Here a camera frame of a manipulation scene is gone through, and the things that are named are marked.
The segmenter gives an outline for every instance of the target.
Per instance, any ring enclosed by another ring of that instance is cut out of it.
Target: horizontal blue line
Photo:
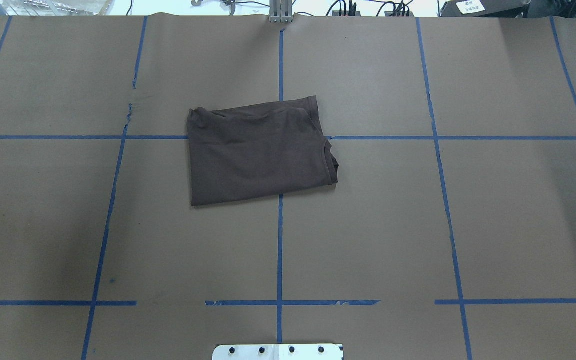
[[[92,301],[0,300],[0,306],[90,306]],[[97,301],[96,306],[137,306],[137,301]]]
[[[127,135],[133,141],[187,141],[188,135]],[[375,136],[326,136],[333,141],[576,141],[576,136],[423,136],[423,135],[375,135]],[[121,135],[0,135],[0,140],[115,140]]]
[[[435,305],[521,305],[521,304],[576,304],[576,298],[476,298],[435,300]]]
[[[206,306],[372,306],[381,300],[218,300],[206,301]]]

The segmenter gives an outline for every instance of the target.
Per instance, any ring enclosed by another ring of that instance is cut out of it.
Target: sticker
[[[464,15],[486,11],[480,0],[457,2],[457,7],[459,8],[459,11]]]

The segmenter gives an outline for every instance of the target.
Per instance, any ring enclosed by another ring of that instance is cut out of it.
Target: white bracket
[[[342,344],[220,345],[212,360],[343,360]]]
[[[270,0],[270,22],[292,23],[293,0]]]

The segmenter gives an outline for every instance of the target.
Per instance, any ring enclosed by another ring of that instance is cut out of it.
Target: dark gray cloth
[[[193,207],[338,182],[317,97],[208,111],[187,120]]]

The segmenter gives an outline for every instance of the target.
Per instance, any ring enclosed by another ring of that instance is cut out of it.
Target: blue grid
[[[0,53],[5,43],[6,36],[9,32],[12,17],[7,19],[3,34],[0,39]],[[137,79],[140,66],[140,59],[142,50],[144,48],[144,39],[146,36],[146,29],[148,23],[148,16],[144,16],[141,30],[141,38],[139,40],[139,48],[137,51],[137,59],[135,62],[134,78],[132,80],[132,88],[137,89]],[[550,18],[551,30],[553,39],[557,48],[558,56],[561,62],[562,71],[566,77],[571,96],[574,100],[576,107],[576,91],[569,71],[566,66],[562,48],[560,45],[557,28],[554,18]],[[499,299],[468,299],[464,298],[462,290],[462,281],[459,271],[459,261],[457,255],[457,246],[455,245],[455,235],[453,232],[453,224],[450,212],[450,202],[448,198],[448,189],[446,187],[446,179],[444,175],[444,167],[441,158],[441,141],[576,141],[576,136],[442,136],[437,131],[437,123],[435,121],[434,107],[431,97],[430,82],[428,79],[428,68],[426,65],[426,55],[423,44],[423,36],[421,23],[419,18],[416,18],[416,29],[418,35],[420,56],[422,61],[423,77],[425,81],[425,89],[427,94],[428,110],[432,120],[432,136],[329,136],[328,138],[333,141],[433,141],[436,153],[436,160],[439,173],[439,181],[441,182],[441,192],[443,196],[444,209],[446,213],[446,221],[449,228],[449,239],[452,246],[452,261],[455,275],[455,285],[457,287],[458,299],[439,299],[435,300],[435,305],[438,306],[459,306],[461,313],[462,329],[464,335],[464,344],[466,348],[466,355],[468,360],[473,358],[471,349],[471,341],[468,329],[466,306],[477,305],[573,305],[576,304],[576,298],[499,298]],[[284,100],[284,30],[279,32],[279,100]],[[0,135],[0,140],[119,140],[121,145],[119,147],[119,154],[114,173],[114,180],[112,183],[112,191],[110,194],[110,203],[108,207],[105,228],[103,232],[103,239],[101,251],[98,260],[98,267],[94,281],[93,296],[90,301],[80,300],[0,300],[0,306],[75,306],[75,307],[89,307],[89,317],[86,327],[86,334],[84,338],[84,345],[82,349],[82,360],[86,360],[88,347],[90,343],[90,335],[94,323],[94,315],[96,307],[124,307],[124,306],[137,306],[137,301],[102,301],[98,300],[99,285],[101,282],[101,275],[103,271],[104,260],[106,256],[106,247],[108,244],[108,235],[110,233],[110,221],[115,205],[115,197],[117,194],[117,182],[119,172],[121,169],[122,159],[126,141],[133,140],[181,140],[188,139],[186,135],[128,135],[128,127],[130,125],[132,115],[132,104],[128,105],[128,115],[126,116],[126,124],[123,128],[122,135]],[[282,308],[284,306],[335,306],[335,305],[350,305],[350,306],[373,306],[380,302],[380,300],[284,300],[283,299],[283,209],[284,209],[284,196],[279,195],[278,198],[278,253],[277,253],[277,299],[276,300],[218,300],[218,301],[205,301],[206,306],[220,307],[220,306],[274,306],[277,309],[277,341],[279,344],[282,342]]]

